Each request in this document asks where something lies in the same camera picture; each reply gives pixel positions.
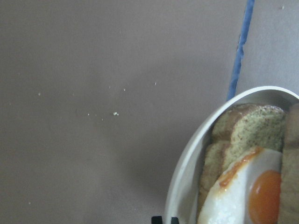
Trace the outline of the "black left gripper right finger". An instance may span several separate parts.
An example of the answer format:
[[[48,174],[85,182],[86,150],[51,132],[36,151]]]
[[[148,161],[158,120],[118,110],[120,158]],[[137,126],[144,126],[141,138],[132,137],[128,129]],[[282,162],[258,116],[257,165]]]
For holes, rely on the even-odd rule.
[[[176,217],[171,218],[171,224],[176,224]]]

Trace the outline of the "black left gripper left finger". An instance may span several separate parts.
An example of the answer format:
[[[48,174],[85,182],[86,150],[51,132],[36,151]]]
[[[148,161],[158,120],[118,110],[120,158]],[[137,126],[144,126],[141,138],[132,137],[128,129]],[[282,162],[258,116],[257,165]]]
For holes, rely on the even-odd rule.
[[[151,217],[151,224],[163,224],[162,216],[152,216]]]

